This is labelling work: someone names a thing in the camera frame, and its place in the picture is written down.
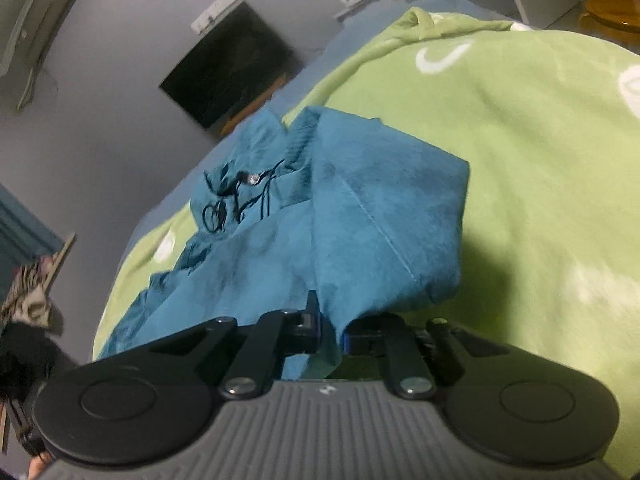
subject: silver screw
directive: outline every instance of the silver screw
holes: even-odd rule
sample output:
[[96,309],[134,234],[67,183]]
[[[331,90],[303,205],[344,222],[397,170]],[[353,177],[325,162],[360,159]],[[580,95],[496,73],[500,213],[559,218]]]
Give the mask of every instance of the silver screw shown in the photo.
[[249,377],[234,377],[225,383],[225,390],[234,395],[250,394],[255,387],[255,381]]
[[425,394],[433,389],[434,384],[426,377],[407,377],[400,381],[400,387],[406,394]]

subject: blue curtain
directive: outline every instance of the blue curtain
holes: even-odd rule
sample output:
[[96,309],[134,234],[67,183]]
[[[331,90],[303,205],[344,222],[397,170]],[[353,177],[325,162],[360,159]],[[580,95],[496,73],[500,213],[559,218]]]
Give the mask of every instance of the blue curtain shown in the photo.
[[0,186],[0,303],[13,281],[13,270],[41,254],[59,251],[63,241]]

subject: black drawstring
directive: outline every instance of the black drawstring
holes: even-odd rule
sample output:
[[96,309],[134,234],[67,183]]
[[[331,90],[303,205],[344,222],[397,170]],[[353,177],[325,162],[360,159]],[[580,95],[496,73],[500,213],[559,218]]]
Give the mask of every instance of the black drawstring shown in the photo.
[[[283,162],[284,162],[284,159],[282,159],[270,170],[263,171],[262,173],[259,173],[259,174],[249,174],[245,171],[239,171],[238,175],[236,176],[235,182],[233,182],[229,187],[227,187],[220,194],[220,196],[229,196],[233,194],[234,217],[236,219],[236,222],[240,223],[242,221],[242,213],[244,212],[244,210],[254,205],[256,202],[258,202],[258,200],[260,200],[260,220],[264,220],[264,203],[265,202],[267,203],[267,216],[271,214],[271,194],[270,194],[271,181],[275,177],[276,169]],[[257,196],[254,196],[251,200],[248,200],[244,204],[239,205],[239,195],[240,195],[241,184],[247,184],[249,186],[257,186],[258,184],[261,183],[261,181],[265,177],[267,177],[268,179],[267,179],[267,182],[264,183],[264,187],[262,188],[262,191],[260,192],[260,194]],[[207,180],[207,185],[209,186],[209,189],[215,193],[207,177],[206,177],[206,180]],[[224,200],[218,200],[216,204],[207,204],[202,210],[202,224],[204,225],[204,228],[212,234],[222,231],[225,221],[226,221],[226,206],[225,206]]]

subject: black tv screen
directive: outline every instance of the black tv screen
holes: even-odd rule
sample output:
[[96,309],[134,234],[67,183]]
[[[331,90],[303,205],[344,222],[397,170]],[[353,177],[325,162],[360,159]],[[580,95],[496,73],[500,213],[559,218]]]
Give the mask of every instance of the black tv screen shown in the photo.
[[191,49],[160,88],[209,128],[269,88],[290,56],[290,48],[241,2]]

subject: green bedsheet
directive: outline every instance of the green bedsheet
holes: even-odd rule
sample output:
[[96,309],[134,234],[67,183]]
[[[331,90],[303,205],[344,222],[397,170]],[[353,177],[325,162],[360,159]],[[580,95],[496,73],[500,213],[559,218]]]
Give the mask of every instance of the green bedsheet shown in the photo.
[[640,468],[640,57],[510,25],[411,9],[284,120],[325,105],[469,161],[462,289],[405,317],[449,317],[599,378],[622,413],[606,459],[631,475]]

